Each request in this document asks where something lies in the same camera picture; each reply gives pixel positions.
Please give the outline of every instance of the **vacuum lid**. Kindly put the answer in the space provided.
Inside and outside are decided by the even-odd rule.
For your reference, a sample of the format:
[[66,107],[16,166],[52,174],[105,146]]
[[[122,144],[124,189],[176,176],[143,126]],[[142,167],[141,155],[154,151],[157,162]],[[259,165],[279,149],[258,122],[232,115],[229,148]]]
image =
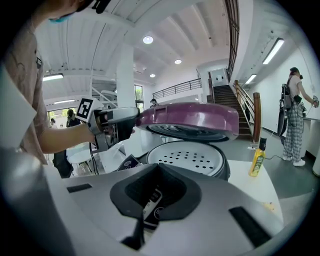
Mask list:
[[140,129],[193,142],[224,142],[239,135],[238,112],[219,104],[175,103],[159,105],[141,113]]

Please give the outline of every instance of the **perforated filter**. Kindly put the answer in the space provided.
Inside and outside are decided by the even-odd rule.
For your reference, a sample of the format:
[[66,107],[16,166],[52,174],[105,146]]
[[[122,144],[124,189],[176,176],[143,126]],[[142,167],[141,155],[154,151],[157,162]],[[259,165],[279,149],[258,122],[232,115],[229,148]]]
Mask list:
[[168,164],[208,176],[217,174],[224,165],[221,153],[214,147],[191,141],[174,141],[151,150],[148,164]]

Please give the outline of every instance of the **yellow bottle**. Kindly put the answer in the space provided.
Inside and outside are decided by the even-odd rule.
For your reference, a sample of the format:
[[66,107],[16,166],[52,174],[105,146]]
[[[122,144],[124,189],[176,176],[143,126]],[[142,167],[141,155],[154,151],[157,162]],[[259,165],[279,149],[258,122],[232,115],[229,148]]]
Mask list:
[[266,153],[265,153],[266,142],[267,142],[266,138],[260,138],[259,148],[257,148],[255,151],[252,165],[251,165],[250,172],[249,172],[249,175],[252,177],[258,176],[258,173],[259,173],[260,168],[262,166],[262,162],[266,158]]

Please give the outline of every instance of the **white t-shirt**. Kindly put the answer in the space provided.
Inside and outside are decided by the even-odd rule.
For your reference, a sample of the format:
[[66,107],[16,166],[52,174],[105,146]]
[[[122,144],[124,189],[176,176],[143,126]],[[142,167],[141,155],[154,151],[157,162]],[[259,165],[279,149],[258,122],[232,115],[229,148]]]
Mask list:
[[298,83],[301,82],[301,79],[297,77],[296,75],[293,75],[289,82],[289,88],[290,88],[290,94],[292,97],[296,95],[300,95],[300,90],[298,88]]

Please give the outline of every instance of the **handheld device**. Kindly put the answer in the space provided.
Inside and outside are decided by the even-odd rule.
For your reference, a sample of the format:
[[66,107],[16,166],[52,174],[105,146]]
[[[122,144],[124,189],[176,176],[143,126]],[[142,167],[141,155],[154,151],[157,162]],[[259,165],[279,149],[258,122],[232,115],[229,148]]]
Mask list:
[[91,154],[107,151],[118,142],[130,138],[135,118],[140,115],[137,107],[123,107],[101,110],[101,104],[96,98],[82,98],[75,115],[87,123],[94,135],[96,148],[91,148]]

